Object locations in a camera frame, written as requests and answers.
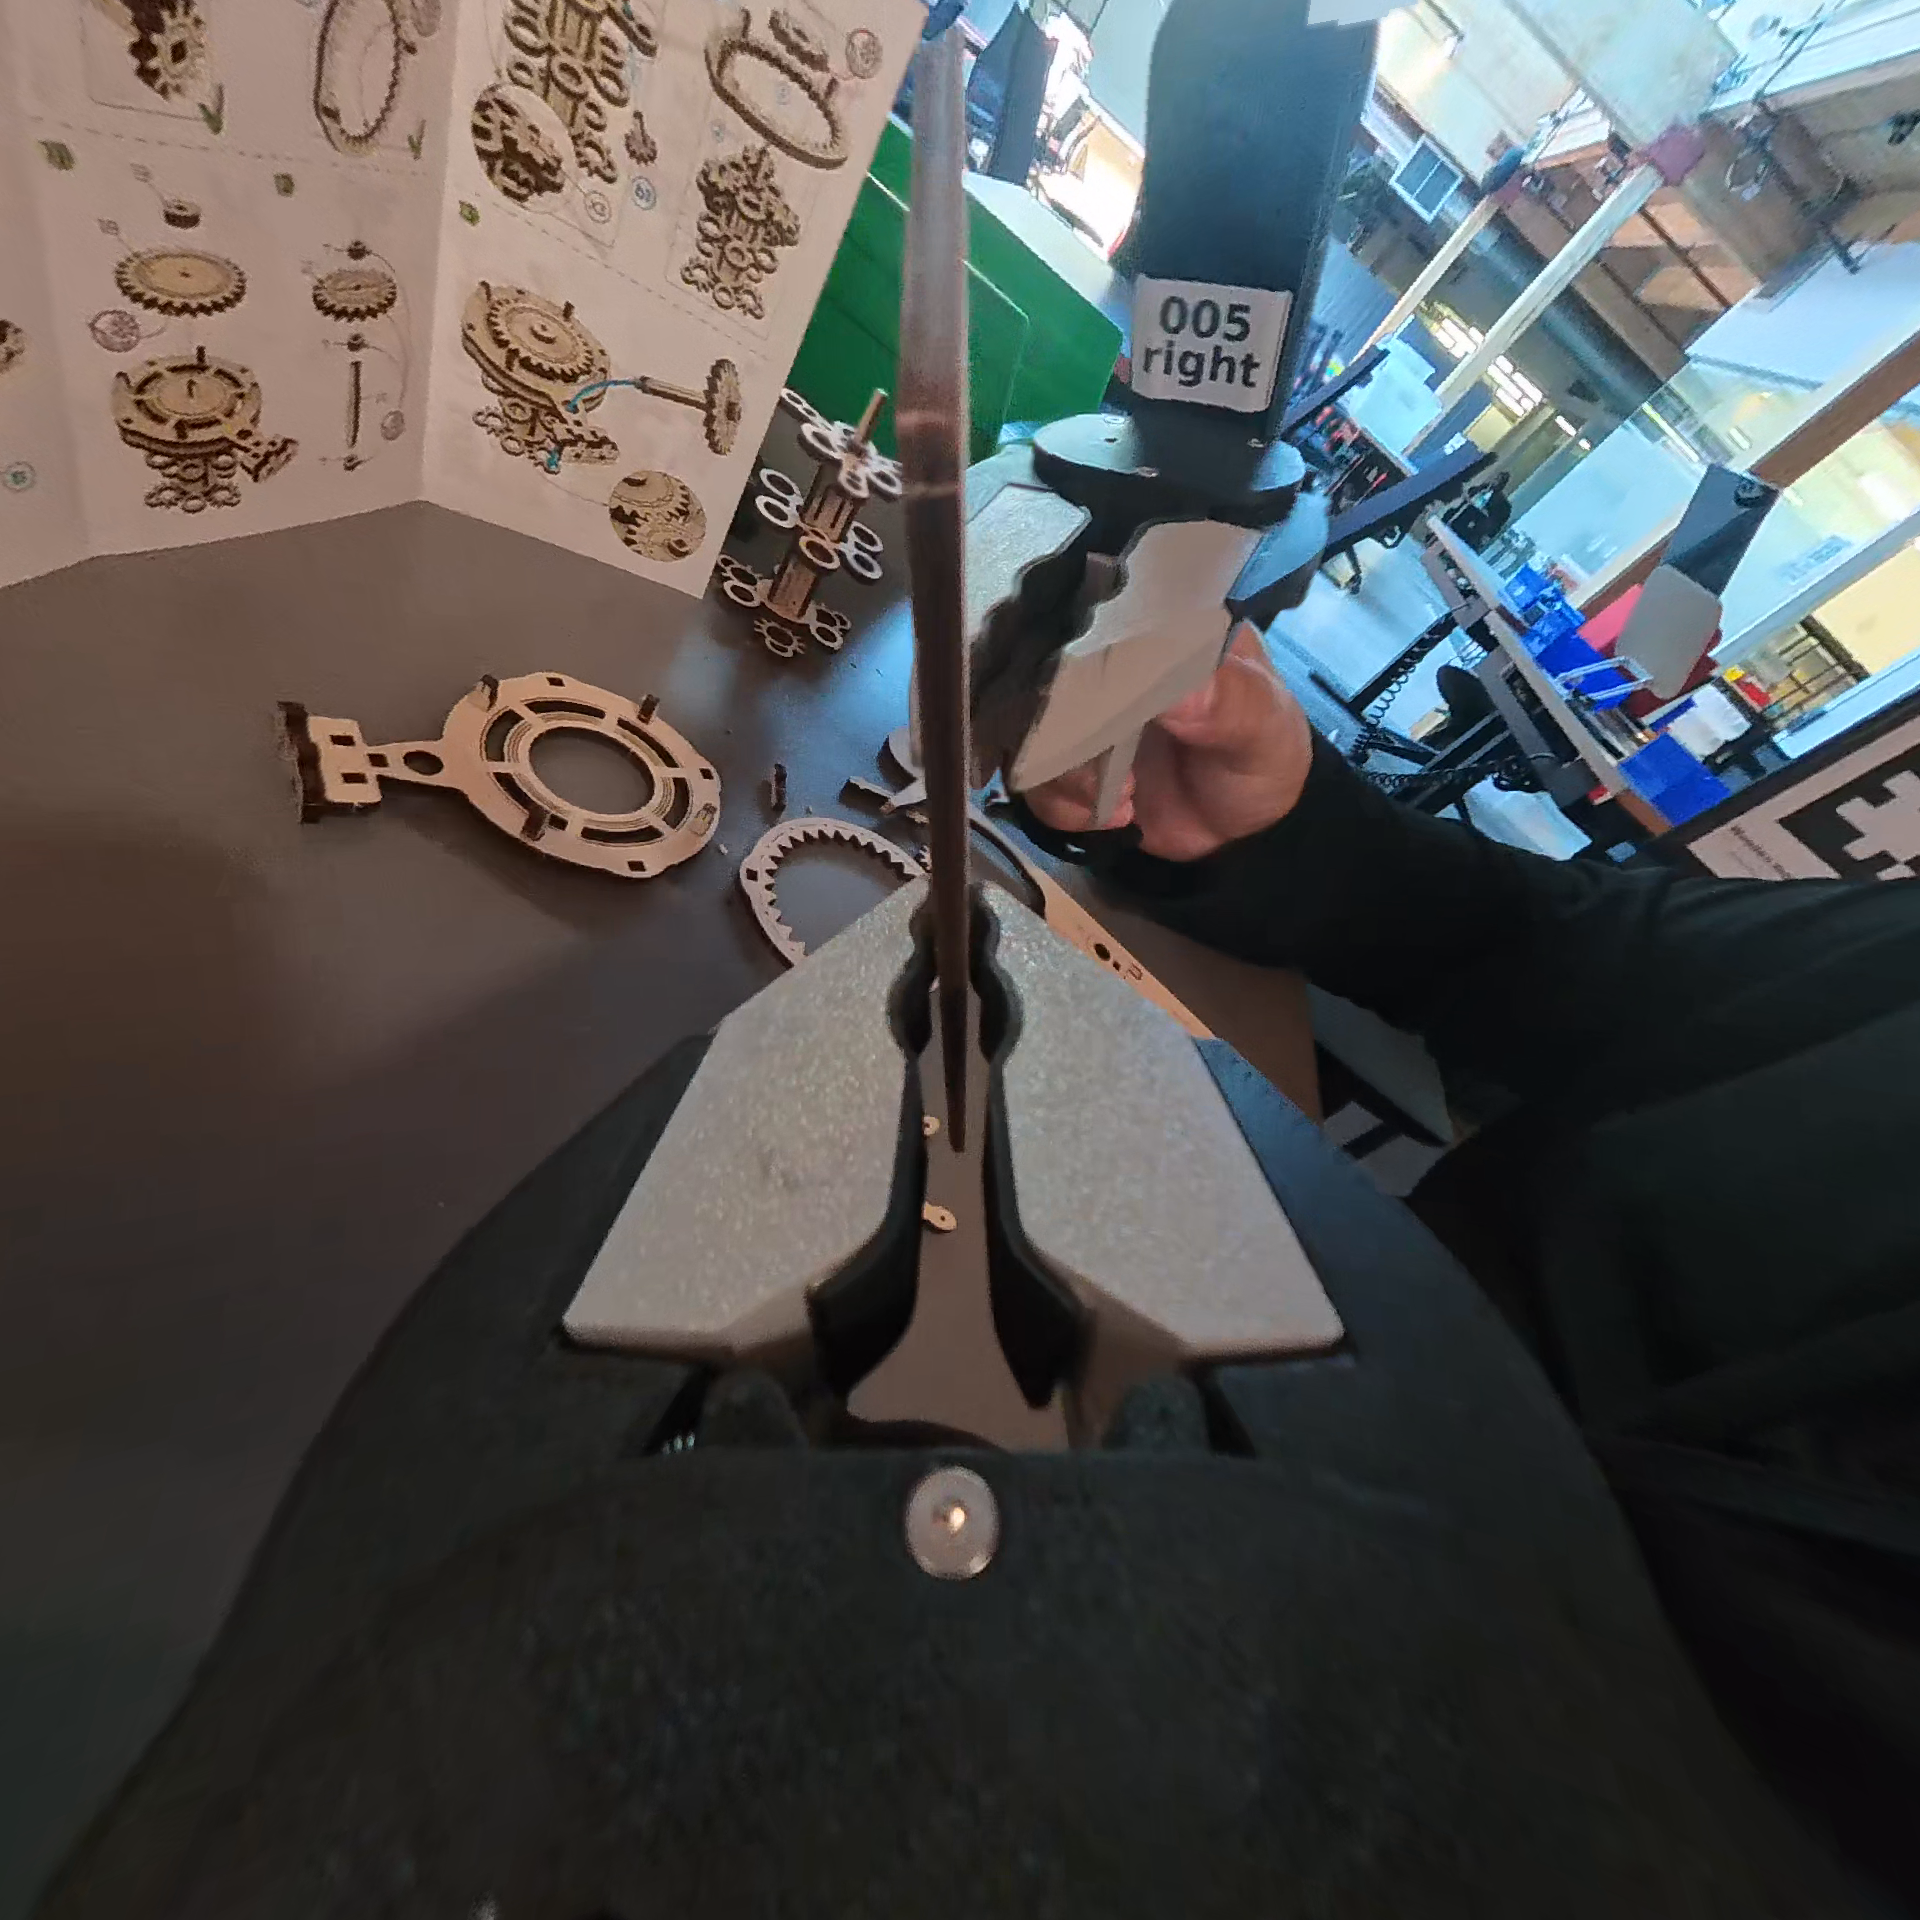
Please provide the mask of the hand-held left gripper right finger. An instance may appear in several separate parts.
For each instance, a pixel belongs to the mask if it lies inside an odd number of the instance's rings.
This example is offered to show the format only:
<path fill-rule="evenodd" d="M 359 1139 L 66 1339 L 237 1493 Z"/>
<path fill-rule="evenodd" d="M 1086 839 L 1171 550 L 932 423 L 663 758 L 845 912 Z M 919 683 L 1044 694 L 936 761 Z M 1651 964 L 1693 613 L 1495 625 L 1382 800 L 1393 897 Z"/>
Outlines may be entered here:
<path fill-rule="evenodd" d="M 995 1332 L 1097 1444 L 1128 1394 L 1347 1335 L 1200 1039 L 996 887 L 975 893 Z"/>

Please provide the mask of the desk with blue bins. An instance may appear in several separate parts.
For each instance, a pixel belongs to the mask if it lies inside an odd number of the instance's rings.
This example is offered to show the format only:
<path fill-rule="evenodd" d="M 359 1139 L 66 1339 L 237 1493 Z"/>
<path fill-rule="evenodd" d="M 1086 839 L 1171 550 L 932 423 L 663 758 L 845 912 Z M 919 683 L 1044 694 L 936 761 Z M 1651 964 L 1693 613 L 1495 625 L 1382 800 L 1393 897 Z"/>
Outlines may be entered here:
<path fill-rule="evenodd" d="M 1421 526 L 1421 561 L 1449 601 L 1454 625 L 1475 635 L 1483 662 L 1475 668 L 1495 713 L 1510 740 L 1532 760 L 1545 760 L 1543 790 L 1563 807 L 1578 800 L 1616 804 L 1646 837 L 1676 824 L 1626 771 L 1626 761 L 1655 742 L 1655 734 L 1625 711 L 1625 702 L 1596 702 L 1594 682 L 1606 682 L 1616 662 L 1598 658 L 1555 672 L 1512 607 L 1504 581 L 1488 572 L 1438 515 Z"/>

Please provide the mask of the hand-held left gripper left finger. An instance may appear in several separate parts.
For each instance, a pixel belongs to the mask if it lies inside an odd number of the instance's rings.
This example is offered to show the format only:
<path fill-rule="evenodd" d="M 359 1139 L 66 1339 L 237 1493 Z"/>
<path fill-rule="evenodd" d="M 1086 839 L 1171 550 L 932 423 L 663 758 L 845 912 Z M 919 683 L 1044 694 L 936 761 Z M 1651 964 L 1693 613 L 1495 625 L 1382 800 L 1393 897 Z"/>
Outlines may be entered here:
<path fill-rule="evenodd" d="M 919 1306 L 929 884 L 908 882 L 708 1033 L 565 1307 L 596 1354 L 756 1372 L 814 1432 Z"/>

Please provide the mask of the black white marker board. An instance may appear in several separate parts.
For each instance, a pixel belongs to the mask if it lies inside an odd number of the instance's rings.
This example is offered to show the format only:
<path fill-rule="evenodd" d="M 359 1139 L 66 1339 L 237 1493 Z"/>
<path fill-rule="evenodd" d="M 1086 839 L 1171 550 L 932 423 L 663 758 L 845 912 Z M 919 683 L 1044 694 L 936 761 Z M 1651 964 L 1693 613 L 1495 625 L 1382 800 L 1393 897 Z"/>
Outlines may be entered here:
<path fill-rule="evenodd" d="M 1917 724 L 1769 790 L 1745 790 L 1712 820 L 1685 828 L 1679 845 L 1716 878 L 1917 879 Z"/>

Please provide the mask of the green sofa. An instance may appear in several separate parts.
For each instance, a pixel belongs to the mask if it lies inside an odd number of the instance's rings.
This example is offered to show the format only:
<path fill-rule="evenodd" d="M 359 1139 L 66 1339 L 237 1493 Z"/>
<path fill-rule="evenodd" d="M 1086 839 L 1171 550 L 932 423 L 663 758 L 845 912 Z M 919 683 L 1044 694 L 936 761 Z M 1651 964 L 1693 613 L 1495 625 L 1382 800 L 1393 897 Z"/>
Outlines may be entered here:
<path fill-rule="evenodd" d="M 855 419 L 898 391 L 900 282 L 913 133 L 890 119 L 842 232 L 787 384 L 823 416 Z M 1126 286 L 1035 192 L 966 174 L 970 457 L 1004 433 L 1103 410 L 1126 355 Z"/>

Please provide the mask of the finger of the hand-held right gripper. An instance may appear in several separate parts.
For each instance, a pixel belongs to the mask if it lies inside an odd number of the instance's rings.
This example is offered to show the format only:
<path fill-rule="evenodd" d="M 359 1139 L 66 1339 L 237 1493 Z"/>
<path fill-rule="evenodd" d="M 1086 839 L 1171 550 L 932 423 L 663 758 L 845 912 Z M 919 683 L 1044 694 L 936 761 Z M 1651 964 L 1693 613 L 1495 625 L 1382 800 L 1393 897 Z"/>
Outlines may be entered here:
<path fill-rule="evenodd" d="M 1092 515 L 1036 484 L 1007 484 L 966 524 L 964 623 L 977 755 L 1011 755 L 1078 622 Z"/>
<path fill-rule="evenodd" d="M 1246 528 L 1163 522 L 1119 561 L 1116 587 L 1054 658 L 1035 718 L 1016 734 L 1011 794 L 1092 765 L 1095 820 L 1114 818 L 1145 727 L 1200 689 L 1222 662 L 1228 591 L 1250 557 Z"/>

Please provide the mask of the pale wooden sheet with holes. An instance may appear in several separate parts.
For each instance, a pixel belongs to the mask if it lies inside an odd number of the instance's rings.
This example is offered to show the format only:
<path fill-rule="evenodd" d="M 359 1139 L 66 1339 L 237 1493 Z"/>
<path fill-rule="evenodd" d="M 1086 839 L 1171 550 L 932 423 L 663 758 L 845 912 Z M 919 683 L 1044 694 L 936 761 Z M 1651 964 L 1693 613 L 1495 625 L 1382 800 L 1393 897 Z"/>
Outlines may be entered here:
<path fill-rule="evenodd" d="M 970 807 L 970 829 L 1020 876 L 1020 882 L 1031 891 L 1033 912 L 1058 938 L 1159 1006 L 1164 1015 L 1182 1026 L 1191 1038 L 1199 1042 L 1214 1038 L 1212 1027 L 1204 1020 L 1167 987 L 1154 972 L 1148 972 L 1132 950 L 1119 941 L 1110 927 L 1092 917 L 1092 912 L 1088 912 L 1081 899 L 1073 897 L 1054 876 L 1022 852 L 1020 843 L 1007 829 L 999 828 L 981 806 Z"/>

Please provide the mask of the folded paper instruction sheet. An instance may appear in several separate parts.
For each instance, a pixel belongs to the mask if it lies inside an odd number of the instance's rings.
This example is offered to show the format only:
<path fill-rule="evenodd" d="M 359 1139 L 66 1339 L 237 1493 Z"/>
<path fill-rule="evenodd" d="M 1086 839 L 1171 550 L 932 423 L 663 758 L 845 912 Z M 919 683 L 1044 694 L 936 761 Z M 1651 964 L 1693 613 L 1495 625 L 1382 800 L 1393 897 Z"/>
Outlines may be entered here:
<path fill-rule="evenodd" d="M 4 584 L 428 504 L 700 595 L 930 10 L 7 2 Z"/>

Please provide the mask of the person's black clothed torso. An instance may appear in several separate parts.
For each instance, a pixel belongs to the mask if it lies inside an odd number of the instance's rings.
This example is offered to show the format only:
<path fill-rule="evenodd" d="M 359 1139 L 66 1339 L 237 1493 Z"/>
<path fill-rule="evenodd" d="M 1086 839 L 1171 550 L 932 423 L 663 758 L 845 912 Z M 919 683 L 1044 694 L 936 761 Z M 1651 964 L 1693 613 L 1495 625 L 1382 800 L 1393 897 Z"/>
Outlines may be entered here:
<path fill-rule="evenodd" d="M 1723 1713 L 1917 1915 L 1917 1151 L 1510 1099 L 1414 1191 L 1549 1374 Z"/>

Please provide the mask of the person's right forearm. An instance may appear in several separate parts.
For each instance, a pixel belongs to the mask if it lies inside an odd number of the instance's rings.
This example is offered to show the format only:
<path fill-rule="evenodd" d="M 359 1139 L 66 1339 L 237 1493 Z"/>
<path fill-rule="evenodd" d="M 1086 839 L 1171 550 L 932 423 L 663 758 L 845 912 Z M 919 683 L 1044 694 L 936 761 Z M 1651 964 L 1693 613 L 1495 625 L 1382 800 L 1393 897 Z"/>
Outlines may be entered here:
<path fill-rule="evenodd" d="M 1109 884 L 1539 1111 L 1704 1096 L 1778 1143 L 1919 1146 L 1914 879 L 1556 861 L 1387 796 L 1317 737 L 1274 824 L 1187 861 L 1124 837 Z"/>

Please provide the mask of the person's right hand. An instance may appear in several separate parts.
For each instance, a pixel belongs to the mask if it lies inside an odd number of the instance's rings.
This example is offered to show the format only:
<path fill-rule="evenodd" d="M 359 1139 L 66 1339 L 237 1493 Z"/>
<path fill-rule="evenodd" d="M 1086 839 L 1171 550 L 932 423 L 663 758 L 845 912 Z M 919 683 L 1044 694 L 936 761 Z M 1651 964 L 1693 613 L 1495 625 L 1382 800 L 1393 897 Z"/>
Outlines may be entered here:
<path fill-rule="evenodd" d="M 1099 798 L 1088 763 L 1031 788 L 1027 809 L 1060 834 L 1136 834 L 1140 852 L 1197 861 L 1279 824 L 1301 800 L 1314 730 L 1268 654 L 1243 622 L 1212 680 L 1150 721 L 1119 800 Z"/>

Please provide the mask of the thin wooden part sheet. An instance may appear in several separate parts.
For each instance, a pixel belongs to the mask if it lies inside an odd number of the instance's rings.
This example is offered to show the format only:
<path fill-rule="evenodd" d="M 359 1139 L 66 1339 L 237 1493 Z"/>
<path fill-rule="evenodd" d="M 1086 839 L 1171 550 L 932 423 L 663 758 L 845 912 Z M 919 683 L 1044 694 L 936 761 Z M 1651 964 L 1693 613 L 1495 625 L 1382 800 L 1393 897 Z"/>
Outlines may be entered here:
<path fill-rule="evenodd" d="M 914 625 L 914 691 L 927 786 L 935 1001 L 954 1154 L 970 1143 L 973 687 L 966 603 L 970 296 L 964 193 L 964 35 L 958 10 L 929 16 L 914 62 L 910 193 L 902 242 L 897 444 Z"/>

